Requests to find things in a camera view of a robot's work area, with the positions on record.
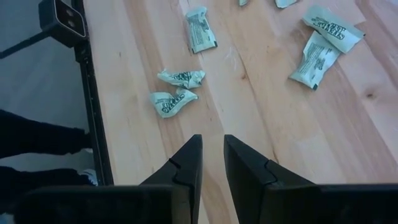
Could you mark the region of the person's shoe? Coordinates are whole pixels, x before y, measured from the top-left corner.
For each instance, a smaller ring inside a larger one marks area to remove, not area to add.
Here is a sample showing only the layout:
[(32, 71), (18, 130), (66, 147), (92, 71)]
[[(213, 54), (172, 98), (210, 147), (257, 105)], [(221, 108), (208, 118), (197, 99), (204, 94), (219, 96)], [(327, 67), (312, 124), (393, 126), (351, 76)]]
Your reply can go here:
[(90, 185), (98, 186), (98, 179), (96, 176), (96, 171), (93, 169), (86, 169), (78, 173), (82, 176), (85, 180), (88, 181)]

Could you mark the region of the person's leg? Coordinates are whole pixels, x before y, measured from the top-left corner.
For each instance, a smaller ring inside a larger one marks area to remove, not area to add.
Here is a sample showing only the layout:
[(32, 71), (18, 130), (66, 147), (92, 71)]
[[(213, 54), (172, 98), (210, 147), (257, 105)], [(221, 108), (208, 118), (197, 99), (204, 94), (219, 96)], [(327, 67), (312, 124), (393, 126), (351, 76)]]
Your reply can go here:
[(57, 185), (90, 185), (78, 173), (74, 169), (26, 172), (0, 167), (0, 215), (12, 213), (13, 203), (31, 190)]
[(91, 148), (91, 136), (82, 129), (34, 121), (0, 110), (0, 158), (25, 153), (62, 156)]

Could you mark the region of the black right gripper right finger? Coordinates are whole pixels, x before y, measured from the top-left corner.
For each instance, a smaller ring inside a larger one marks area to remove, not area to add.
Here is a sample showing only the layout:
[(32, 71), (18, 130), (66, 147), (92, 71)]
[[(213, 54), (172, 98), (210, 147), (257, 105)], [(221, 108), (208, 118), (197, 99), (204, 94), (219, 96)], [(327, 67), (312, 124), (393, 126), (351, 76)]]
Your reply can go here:
[(229, 134), (224, 161), (240, 224), (398, 224), (398, 184), (314, 184)]

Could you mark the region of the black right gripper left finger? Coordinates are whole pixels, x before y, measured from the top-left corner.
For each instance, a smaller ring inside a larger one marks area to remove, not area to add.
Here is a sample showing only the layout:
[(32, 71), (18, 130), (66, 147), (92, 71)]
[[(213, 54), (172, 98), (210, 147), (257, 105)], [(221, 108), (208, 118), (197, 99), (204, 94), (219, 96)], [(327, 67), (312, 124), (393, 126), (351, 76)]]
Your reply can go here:
[(202, 136), (193, 135), (139, 185), (56, 186), (29, 192), (15, 224), (197, 224)]

